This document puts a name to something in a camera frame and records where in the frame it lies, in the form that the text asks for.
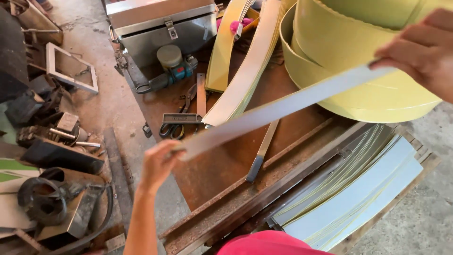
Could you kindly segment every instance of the blue power tool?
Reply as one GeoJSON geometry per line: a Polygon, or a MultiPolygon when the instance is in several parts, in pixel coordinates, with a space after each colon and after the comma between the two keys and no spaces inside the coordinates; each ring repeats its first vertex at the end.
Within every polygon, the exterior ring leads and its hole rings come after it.
{"type": "Polygon", "coordinates": [[[172,68],[167,68],[165,70],[165,73],[157,76],[156,78],[153,78],[146,84],[137,86],[135,90],[137,94],[144,94],[166,88],[177,81],[192,76],[193,71],[197,68],[197,66],[198,60],[192,55],[187,55],[186,59],[179,65],[172,68]]]}

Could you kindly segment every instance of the concrete floor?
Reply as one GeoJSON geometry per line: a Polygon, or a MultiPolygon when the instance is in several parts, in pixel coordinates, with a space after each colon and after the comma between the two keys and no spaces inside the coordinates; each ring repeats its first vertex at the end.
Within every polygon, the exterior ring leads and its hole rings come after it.
{"type": "MultiPolygon", "coordinates": [[[[116,62],[101,0],[51,2],[51,16],[64,29],[63,48],[82,54],[96,68],[99,94],[78,90],[73,95],[83,127],[94,134],[114,127],[123,160],[129,164],[136,186],[143,152],[155,140],[144,136],[142,113],[126,81],[113,68],[116,62]]],[[[72,65],[64,66],[64,70],[70,74],[81,71],[72,65]]],[[[351,254],[446,255],[453,250],[453,106],[442,103],[425,117],[404,125],[443,161],[362,238],[351,254]]],[[[169,177],[156,198],[157,232],[189,212],[174,178],[169,177]]],[[[165,254],[162,245],[159,254],[165,254]]]]}

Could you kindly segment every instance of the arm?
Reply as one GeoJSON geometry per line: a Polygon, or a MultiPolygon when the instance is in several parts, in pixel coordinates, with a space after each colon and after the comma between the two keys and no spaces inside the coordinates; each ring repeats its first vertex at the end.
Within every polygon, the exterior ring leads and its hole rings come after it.
{"type": "Polygon", "coordinates": [[[375,57],[380,60],[371,69],[398,68],[442,100],[453,103],[453,12],[436,9],[378,49],[375,57]]]}
{"type": "Polygon", "coordinates": [[[124,255],[157,254],[154,199],[157,190],[170,175],[182,152],[166,157],[179,141],[164,140],[147,150],[143,159],[140,183],[135,192],[134,208],[124,255]]]}

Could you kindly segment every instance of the metal toolbox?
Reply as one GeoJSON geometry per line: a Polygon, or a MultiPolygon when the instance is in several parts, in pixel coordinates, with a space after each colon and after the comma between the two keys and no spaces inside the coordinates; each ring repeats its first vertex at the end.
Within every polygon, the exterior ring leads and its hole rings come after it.
{"type": "Polygon", "coordinates": [[[174,44],[198,51],[217,34],[214,0],[126,0],[106,5],[111,26],[138,67],[158,63],[157,50],[174,44]]]}

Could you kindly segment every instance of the hand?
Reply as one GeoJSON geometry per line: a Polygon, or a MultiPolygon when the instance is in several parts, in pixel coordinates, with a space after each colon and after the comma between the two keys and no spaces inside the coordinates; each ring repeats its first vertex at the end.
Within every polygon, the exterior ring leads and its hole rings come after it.
{"type": "Polygon", "coordinates": [[[150,192],[152,195],[170,175],[171,170],[178,161],[178,158],[185,152],[170,154],[171,149],[180,144],[176,140],[163,140],[156,146],[145,151],[143,159],[143,170],[140,177],[139,188],[150,192]]]}
{"type": "Polygon", "coordinates": [[[436,9],[375,52],[370,69],[395,67],[453,103],[453,12],[436,9]]]}

